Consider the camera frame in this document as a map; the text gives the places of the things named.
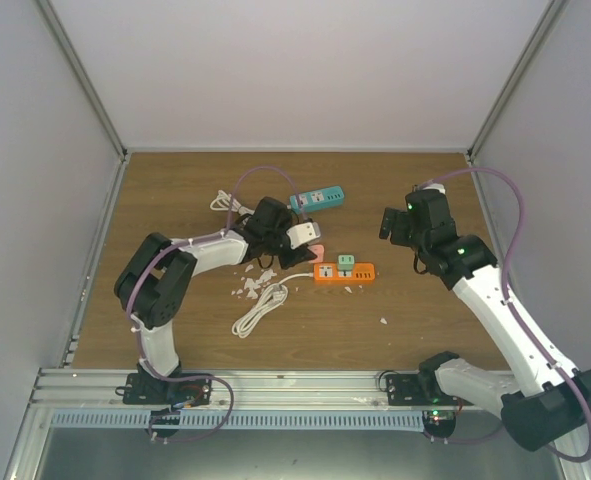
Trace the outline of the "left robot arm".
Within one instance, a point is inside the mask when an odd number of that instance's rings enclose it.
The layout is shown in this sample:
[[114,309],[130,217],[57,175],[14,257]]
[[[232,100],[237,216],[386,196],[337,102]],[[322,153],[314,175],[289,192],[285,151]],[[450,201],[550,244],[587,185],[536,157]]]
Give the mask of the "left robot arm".
[[149,375],[147,393],[160,404],[180,395],[181,362],[172,323],[193,277],[262,256],[289,269],[313,259],[310,246],[320,238],[317,222],[308,217],[296,221],[294,212],[272,197],[262,198],[253,213],[228,219],[212,234],[185,239],[149,234],[114,284],[137,338],[138,367]]

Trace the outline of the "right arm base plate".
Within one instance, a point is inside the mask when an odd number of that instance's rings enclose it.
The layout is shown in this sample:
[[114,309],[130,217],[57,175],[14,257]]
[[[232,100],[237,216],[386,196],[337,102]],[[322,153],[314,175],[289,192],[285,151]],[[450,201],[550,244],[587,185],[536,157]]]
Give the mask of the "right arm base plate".
[[390,406],[470,406],[469,402],[459,397],[445,394],[435,378],[428,374],[385,370],[378,375],[375,383],[386,394]]

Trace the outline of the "orange power strip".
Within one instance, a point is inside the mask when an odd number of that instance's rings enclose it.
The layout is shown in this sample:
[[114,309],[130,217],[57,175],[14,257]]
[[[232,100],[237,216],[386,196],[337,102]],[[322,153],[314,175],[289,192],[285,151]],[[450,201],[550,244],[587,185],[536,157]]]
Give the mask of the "orange power strip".
[[375,281],[375,266],[368,262],[355,263],[351,270],[340,270],[334,263],[313,265],[314,281],[321,285],[365,285]]

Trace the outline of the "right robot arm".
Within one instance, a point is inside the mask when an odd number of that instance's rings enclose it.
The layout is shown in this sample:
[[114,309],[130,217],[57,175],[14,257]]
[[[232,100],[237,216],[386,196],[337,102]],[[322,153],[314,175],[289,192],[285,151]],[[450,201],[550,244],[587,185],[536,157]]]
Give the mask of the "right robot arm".
[[475,367],[445,351],[420,363],[409,397],[439,405],[457,397],[498,418],[511,438],[537,451],[586,427],[591,458],[591,370],[562,354],[521,304],[485,242],[461,236],[439,185],[416,189],[403,210],[387,207],[380,238],[414,253],[414,271],[438,277],[479,320],[510,375]]

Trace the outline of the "pink charger plug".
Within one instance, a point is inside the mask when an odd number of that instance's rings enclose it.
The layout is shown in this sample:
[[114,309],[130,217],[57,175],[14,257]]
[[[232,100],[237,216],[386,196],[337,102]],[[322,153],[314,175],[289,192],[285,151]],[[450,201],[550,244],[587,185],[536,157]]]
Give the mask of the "pink charger plug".
[[314,244],[308,247],[308,250],[313,255],[313,258],[309,260],[309,263],[316,264],[324,261],[324,246],[321,244]]

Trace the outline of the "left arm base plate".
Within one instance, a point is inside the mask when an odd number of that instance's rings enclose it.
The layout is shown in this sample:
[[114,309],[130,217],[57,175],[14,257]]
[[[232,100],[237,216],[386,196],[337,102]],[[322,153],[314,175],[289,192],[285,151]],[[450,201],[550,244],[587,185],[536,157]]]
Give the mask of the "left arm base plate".
[[126,405],[196,407],[210,403],[211,382],[204,379],[181,383],[165,382],[147,372],[139,372],[129,374],[126,383],[115,388],[115,394]]

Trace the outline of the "teal power strip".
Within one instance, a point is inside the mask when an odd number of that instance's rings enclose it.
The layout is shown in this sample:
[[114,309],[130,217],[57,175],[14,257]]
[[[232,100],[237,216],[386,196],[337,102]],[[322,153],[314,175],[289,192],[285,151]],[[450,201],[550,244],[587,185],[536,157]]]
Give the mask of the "teal power strip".
[[312,190],[289,198],[290,209],[297,214],[310,214],[319,210],[334,208],[344,203],[345,194],[340,186]]

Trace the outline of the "green charger plug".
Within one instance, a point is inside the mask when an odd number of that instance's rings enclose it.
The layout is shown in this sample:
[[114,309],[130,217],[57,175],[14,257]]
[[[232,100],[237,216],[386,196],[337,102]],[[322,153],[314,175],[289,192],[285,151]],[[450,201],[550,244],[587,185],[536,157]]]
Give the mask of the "green charger plug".
[[350,277],[355,267],[355,257],[352,254],[340,254],[336,267],[340,277]]

